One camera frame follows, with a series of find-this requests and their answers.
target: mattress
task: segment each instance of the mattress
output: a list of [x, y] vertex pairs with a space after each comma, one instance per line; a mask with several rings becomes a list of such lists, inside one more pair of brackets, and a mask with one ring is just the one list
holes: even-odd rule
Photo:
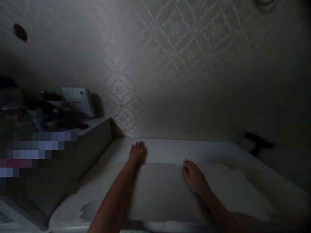
[[[234, 143], [140, 139], [148, 156], [138, 172], [125, 228], [157, 232], [218, 232], [202, 201], [182, 175], [195, 162], [235, 218], [261, 231], [293, 230], [288, 219], [308, 213], [308, 194]], [[137, 139], [116, 138], [52, 215], [53, 232], [86, 232]]]

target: finger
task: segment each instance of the finger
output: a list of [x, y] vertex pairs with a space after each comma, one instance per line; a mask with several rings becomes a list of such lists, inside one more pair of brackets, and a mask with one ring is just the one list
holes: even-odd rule
[[189, 174], [188, 174], [186, 168], [183, 167], [182, 170], [181, 170], [181, 172], [182, 172], [183, 177], [184, 177], [185, 180], [187, 181], [187, 183], [189, 183], [189, 178], [190, 178], [190, 176], [189, 176]]
[[191, 163], [189, 163], [189, 160], [184, 160], [184, 164], [185, 164], [187, 167], [192, 167]]
[[198, 166], [194, 163], [194, 162], [192, 162], [192, 161], [190, 161], [190, 160], [186, 160], [188, 163], [190, 163], [190, 165], [193, 167], [193, 168], [197, 168], [197, 169], [199, 169], [198, 168]]

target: wallpaper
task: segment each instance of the wallpaper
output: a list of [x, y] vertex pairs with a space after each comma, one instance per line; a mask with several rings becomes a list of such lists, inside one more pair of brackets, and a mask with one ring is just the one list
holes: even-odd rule
[[292, 114], [288, 94], [305, 111], [307, 91], [288, 85], [310, 69], [301, 1], [268, 14], [252, 0], [2, 0], [0, 11], [1, 72], [30, 91], [90, 89], [129, 137], [236, 138]]

